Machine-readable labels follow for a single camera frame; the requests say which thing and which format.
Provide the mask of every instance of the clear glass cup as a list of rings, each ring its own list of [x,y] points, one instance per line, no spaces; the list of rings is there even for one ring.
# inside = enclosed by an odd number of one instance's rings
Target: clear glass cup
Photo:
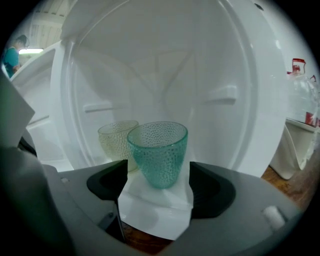
[[[128,172],[137,169],[127,142],[128,133],[137,127],[135,120],[109,123],[98,130],[99,142],[105,154],[112,161],[128,159]]]
[[[175,184],[187,149],[185,126],[169,121],[146,123],[131,130],[127,141],[135,162],[154,188]]]

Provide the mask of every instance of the wooden floor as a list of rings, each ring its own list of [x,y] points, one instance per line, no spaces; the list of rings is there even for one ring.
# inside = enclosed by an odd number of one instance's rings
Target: wooden floor
[[[305,210],[320,181],[320,149],[314,152],[303,171],[299,171],[290,180],[282,179],[271,167],[264,172],[262,179],[274,185],[302,210]],[[126,243],[142,252],[154,255],[173,241],[144,233],[124,222],[122,223]]]

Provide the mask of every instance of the fluorescent light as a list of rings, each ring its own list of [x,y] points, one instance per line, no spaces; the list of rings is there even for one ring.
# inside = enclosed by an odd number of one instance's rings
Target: fluorescent light
[[[22,49],[19,51],[19,54],[39,54],[44,49]]]

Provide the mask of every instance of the textured glass cup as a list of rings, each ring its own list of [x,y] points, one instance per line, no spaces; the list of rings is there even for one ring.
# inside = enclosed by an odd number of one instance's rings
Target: textured glass cup
[[[137,164],[127,142],[128,133],[139,123],[134,120],[119,121],[102,126],[98,130],[99,142],[112,161],[128,159],[128,172],[137,169]]]
[[[133,158],[148,182],[167,189],[178,179],[187,148],[188,130],[177,122],[150,122],[127,136]]]

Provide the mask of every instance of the white machine door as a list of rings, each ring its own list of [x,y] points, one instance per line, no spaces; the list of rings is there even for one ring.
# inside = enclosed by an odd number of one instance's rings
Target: white machine door
[[[120,217],[175,240],[188,227],[189,162],[261,177],[279,144],[287,80],[281,50],[250,0],[78,0],[55,51],[51,94],[73,168],[111,160],[98,129],[174,121],[189,131],[176,184],[128,174]]]

